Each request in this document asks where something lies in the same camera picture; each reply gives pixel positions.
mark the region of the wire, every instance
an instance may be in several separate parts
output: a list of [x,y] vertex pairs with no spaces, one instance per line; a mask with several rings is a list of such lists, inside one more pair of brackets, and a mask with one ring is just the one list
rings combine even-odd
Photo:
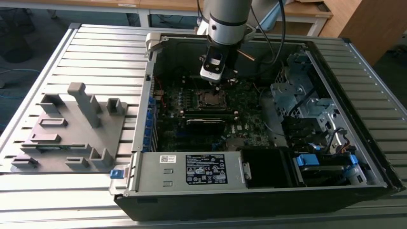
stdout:
[[267,44],[269,44],[269,46],[270,46],[270,50],[271,50],[271,54],[273,54],[273,59],[271,59],[271,61],[273,61],[274,58],[275,58],[275,56],[274,56],[274,49],[273,49],[271,41],[269,40],[269,36],[266,35],[266,32],[265,32],[265,30],[263,30],[263,28],[262,28],[262,26],[261,26],[261,22],[259,22],[259,19],[258,19],[258,17],[257,17],[257,14],[255,14],[254,7],[251,6],[250,9],[251,9],[251,11],[253,11],[253,15],[254,15],[254,18],[255,18],[257,23],[258,23],[258,26],[259,26],[259,30],[261,30],[261,32],[262,32],[262,34],[263,34],[263,36],[265,36],[265,39],[267,40]]
[[[162,82],[161,82],[159,78],[158,78],[158,77],[154,77],[154,78],[155,78],[157,82],[159,83],[161,91],[165,93],[165,91],[163,91],[163,86],[162,86]],[[166,103],[165,103],[163,96],[165,96],[165,95],[162,94],[162,103],[163,103],[163,107],[166,108],[167,105],[166,105]]]
[[0,72],[0,74],[9,73],[9,72],[13,72],[13,71],[37,72],[39,74],[42,73],[39,70],[35,70],[35,69],[18,68],[18,69],[7,69],[6,71]]
[[258,91],[259,93],[262,93],[262,92],[259,91],[259,89],[258,89],[258,87],[257,87],[257,84],[255,84],[255,83],[254,83],[254,86],[255,86],[257,91]]
[[198,17],[199,17],[199,14],[202,15],[202,17],[205,17],[205,14],[203,14],[203,11],[202,11],[202,6],[199,4],[199,0],[197,0],[197,5],[198,5]]
[[22,97],[9,97],[9,96],[5,96],[5,95],[0,95],[0,98],[3,99],[23,99],[26,96],[22,96]]
[[300,103],[293,107],[293,109],[289,112],[288,116],[293,115],[293,112],[300,108],[300,106],[304,105],[304,103],[306,102],[306,100],[310,98],[310,96],[313,95],[313,93],[316,92],[316,87],[309,91],[309,93],[305,95],[305,97],[302,98],[302,100],[300,101]]
[[341,147],[341,149],[338,150],[337,153],[345,153],[346,148],[352,145],[352,142],[350,142],[349,138],[346,137],[346,135],[342,135],[342,137],[346,140],[346,144],[344,144],[344,146]]
[[[281,57],[281,53],[282,53],[282,49],[284,49],[284,45],[285,45],[285,41],[286,41],[286,11],[285,11],[284,0],[280,0],[280,5],[281,5],[281,11],[282,11],[284,29],[282,29],[282,41],[281,41],[281,47],[280,47],[280,50],[278,50],[278,54],[277,54],[277,56],[269,62],[263,62],[265,64],[270,64],[271,63],[271,65],[263,71],[261,71],[261,72],[258,72],[255,74],[250,74],[250,75],[241,75],[241,77],[257,77],[257,76],[262,75],[263,73],[266,73],[273,68],[275,62],[278,61],[278,59]],[[261,26],[261,23],[259,23],[258,20],[257,20],[257,22],[258,22],[259,29],[261,29],[261,31],[262,31],[262,33],[265,35],[266,40],[267,40],[267,43],[271,46],[271,42],[270,42],[269,37],[267,37],[267,35],[265,33],[265,30],[263,30],[263,28]]]
[[286,137],[286,135],[284,135],[284,134],[281,134],[281,133],[275,132],[275,131],[274,131],[274,129],[271,129],[271,128],[270,128],[270,126],[267,125],[267,123],[266,123],[266,122],[263,122],[263,123],[265,123],[265,125],[266,125],[267,129],[269,129],[271,132],[274,132],[274,133],[275,133],[277,135],[280,135],[280,136]]
[[334,132],[333,132],[333,134],[332,134],[332,136],[330,136],[329,144],[326,145],[326,154],[330,153],[330,148],[332,148],[332,145],[333,145],[333,141],[334,141],[336,134],[337,134],[341,130],[345,130],[344,127],[338,127],[338,128],[334,130]]

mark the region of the aluminum extrusion table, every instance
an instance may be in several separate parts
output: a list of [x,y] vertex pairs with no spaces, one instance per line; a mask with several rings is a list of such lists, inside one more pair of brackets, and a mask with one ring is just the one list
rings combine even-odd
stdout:
[[[42,107],[43,93],[62,93],[70,99],[71,82],[87,84],[99,101],[113,95],[130,104],[117,164],[131,159],[138,104],[146,74],[146,36],[150,32],[189,33],[190,30],[73,25],[0,137],[0,172],[10,170],[11,158],[29,138]],[[316,42],[345,88],[362,119],[386,152],[404,181],[407,180],[407,112],[352,43],[342,39],[302,38]],[[0,228],[110,228],[110,227],[222,227],[284,224],[285,228],[344,228],[358,224],[407,224],[407,192],[362,202],[338,212],[271,218],[205,221],[134,222],[110,195],[109,174],[49,174],[0,176]]]

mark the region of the black cable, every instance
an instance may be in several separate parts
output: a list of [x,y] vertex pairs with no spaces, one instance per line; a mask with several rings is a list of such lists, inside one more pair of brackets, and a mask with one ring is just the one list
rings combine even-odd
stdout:
[[263,34],[263,36],[265,36],[265,39],[266,39],[266,41],[267,41],[267,44],[269,44],[269,46],[270,46],[270,50],[271,50],[271,54],[273,54],[273,59],[271,59],[271,61],[273,61],[274,58],[275,58],[275,56],[274,56],[274,49],[273,49],[271,41],[269,40],[269,36],[266,35],[266,32],[265,32],[265,30],[263,30],[263,28],[262,28],[262,26],[261,26],[261,22],[259,22],[259,20],[258,20],[257,14],[255,14],[254,7],[251,6],[250,9],[251,9],[251,11],[253,11],[254,18],[255,18],[257,23],[258,23],[258,26],[259,26],[259,30],[261,30],[261,32],[262,32],[262,34]]
[[197,5],[198,5],[198,17],[199,17],[199,14],[202,14],[202,17],[205,17],[202,7],[201,7],[201,4],[199,4],[199,0],[197,0]]
[[310,96],[313,95],[313,93],[316,92],[316,87],[309,91],[309,93],[305,95],[304,99],[300,101],[300,103],[293,107],[293,109],[289,112],[288,116],[293,115],[293,112],[300,108],[300,106],[304,105],[304,103],[306,102],[306,100],[310,98]]
[[332,134],[332,136],[330,136],[329,144],[326,145],[326,154],[330,153],[330,148],[332,148],[332,145],[333,145],[333,141],[334,141],[336,134],[337,134],[341,130],[345,130],[344,127],[338,127],[338,128],[334,130],[334,132],[333,132],[333,134]]
[[[271,61],[263,62],[265,64],[270,64],[271,63],[271,65],[263,71],[261,71],[258,73],[254,73],[254,74],[250,74],[250,75],[241,75],[241,77],[257,77],[257,76],[262,75],[263,73],[266,73],[274,67],[275,62],[278,61],[278,59],[281,57],[281,53],[282,53],[282,49],[284,49],[284,45],[285,45],[285,41],[286,41],[286,11],[285,11],[284,0],[280,0],[280,5],[281,5],[282,19],[284,19],[284,30],[282,30],[282,41],[281,41],[281,47],[280,47],[278,54],[277,54],[275,58]],[[266,35],[266,33],[265,33],[263,29],[262,29],[262,26],[261,26],[259,22],[258,22],[258,26],[259,26],[259,29],[261,29],[261,31],[262,31],[262,33],[265,35],[265,38],[266,38],[269,44],[270,44],[271,42],[270,42],[269,37],[267,37],[267,35]]]

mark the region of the white label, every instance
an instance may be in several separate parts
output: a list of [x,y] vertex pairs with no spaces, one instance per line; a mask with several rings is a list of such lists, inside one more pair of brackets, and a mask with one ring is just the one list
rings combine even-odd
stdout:
[[175,155],[162,155],[161,163],[177,163],[177,156]]
[[126,7],[137,7],[134,4],[118,4],[119,6],[126,6]]

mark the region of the warning label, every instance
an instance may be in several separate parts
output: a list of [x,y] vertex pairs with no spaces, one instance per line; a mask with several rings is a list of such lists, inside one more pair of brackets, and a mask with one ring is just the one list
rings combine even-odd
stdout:
[[225,154],[187,155],[186,162],[189,185],[214,185],[229,183]]

